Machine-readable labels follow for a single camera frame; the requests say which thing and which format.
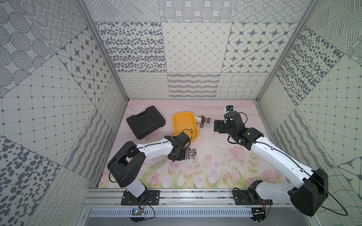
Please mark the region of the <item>red and white valve fitting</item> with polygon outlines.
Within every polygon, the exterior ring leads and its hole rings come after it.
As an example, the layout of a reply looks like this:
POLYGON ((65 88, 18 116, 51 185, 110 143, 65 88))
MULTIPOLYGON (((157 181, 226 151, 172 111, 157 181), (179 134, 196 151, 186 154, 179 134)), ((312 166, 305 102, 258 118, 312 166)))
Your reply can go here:
POLYGON ((203 115, 195 116, 196 124, 198 124, 201 128, 204 127, 205 123, 210 123, 211 118, 206 118, 203 115))

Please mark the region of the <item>yellow plastic storage box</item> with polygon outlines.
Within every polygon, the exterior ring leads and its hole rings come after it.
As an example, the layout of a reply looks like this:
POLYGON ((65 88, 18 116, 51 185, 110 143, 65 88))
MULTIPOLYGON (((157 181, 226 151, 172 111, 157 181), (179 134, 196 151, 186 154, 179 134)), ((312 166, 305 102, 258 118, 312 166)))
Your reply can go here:
POLYGON ((173 116, 173 127, 176 136, 184 132, 191 138, 192 143, 198 138, 198 126, 192 112, 176 113, 173 116))

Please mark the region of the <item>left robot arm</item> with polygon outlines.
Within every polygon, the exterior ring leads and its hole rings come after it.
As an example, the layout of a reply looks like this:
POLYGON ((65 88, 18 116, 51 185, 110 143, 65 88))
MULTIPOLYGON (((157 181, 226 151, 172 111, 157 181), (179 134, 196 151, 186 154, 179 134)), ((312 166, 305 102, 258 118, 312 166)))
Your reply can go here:
POLYGON ((167 156, 171 161, 186 160, 186 152, 189 150, 193 132, 181 132, 177 136, 165 136, 163 139, 149 144, 135 144, 126 142, 107 164, 109 176, 113 176, 112 183, 117 183, 125 188, 135 198, 146 195, 146 186, 138 178, 138 174, 144 162, 167 156))

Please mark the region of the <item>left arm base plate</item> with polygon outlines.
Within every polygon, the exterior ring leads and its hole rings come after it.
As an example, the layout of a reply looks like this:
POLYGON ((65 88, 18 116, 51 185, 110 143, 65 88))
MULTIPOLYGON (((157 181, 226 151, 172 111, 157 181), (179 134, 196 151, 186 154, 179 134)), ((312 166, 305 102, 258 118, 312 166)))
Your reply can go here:
POLYGON ((159 204, 160 190, 146 190, 139 197, 133 196, 129 191, 124 191, 122 196, 122 206, 156 206, 159 204))

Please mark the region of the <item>black plastic tool case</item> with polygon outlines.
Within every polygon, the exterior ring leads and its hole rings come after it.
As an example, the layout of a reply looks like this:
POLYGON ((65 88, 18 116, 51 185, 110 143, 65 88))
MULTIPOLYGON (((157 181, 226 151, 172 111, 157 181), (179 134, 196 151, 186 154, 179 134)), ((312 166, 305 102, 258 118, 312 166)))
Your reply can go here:
POLYGON ((128 117, 126 121, 138 140, 145 138, 166 124, 165 118, 154 105, 137 115, 128 117))

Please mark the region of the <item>pile of silver bits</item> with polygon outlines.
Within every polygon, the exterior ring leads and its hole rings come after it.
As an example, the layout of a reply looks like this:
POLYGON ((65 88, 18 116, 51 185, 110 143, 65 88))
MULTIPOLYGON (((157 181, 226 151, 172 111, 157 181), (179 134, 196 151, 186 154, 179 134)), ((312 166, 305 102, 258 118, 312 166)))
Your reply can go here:
POLYGON ((197 157, 197 149, 196 148, 188 148, 185 152, 185 159, 189 160, 189 159, 196 159, 197 157))

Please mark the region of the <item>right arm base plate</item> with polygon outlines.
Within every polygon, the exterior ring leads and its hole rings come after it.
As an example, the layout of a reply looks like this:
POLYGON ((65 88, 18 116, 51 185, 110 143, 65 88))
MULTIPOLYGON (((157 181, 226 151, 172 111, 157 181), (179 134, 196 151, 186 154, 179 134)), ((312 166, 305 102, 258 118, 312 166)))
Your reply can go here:
POLYGON ((248 190, 240 190, 235 188, 232 190, 232 195, 235 205, 257 205, 257 206, 270 206, 273 205, 272 200, 264 200, 259 197, 255 192, 248 190))

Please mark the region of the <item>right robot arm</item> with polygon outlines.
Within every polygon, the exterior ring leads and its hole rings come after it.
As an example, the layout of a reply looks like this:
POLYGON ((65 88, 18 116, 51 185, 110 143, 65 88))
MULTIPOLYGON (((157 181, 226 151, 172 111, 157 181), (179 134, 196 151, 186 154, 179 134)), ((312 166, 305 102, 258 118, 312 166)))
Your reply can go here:
POLYGON ((280 201, 292 204, 304 215, 313 216, 329 196, 327 173, 302 164, 257 129, 246 127, 241 114, 233 106, 226 106, 224 120, 215 121, 214 131, 227 134, 232 138, 232 144, 263 157, 290 181, 290 184, 283 185, 256 180, 248 187, 249 200, 280 201))

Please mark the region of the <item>aluminium rail frame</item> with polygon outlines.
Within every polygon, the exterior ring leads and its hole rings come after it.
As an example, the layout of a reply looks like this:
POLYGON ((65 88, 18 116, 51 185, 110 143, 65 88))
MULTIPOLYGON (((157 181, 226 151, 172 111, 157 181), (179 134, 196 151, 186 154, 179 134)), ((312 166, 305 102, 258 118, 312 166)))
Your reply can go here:
POLYGON ((247 189, 158 189, 159 195, 152 195, 144 201, 128 199, 125 189, 89 189, 80 207, 113 208, 113 207, 287 207, 293 205, 278 200, 257 201, 251 203, 246 196, 247 189))

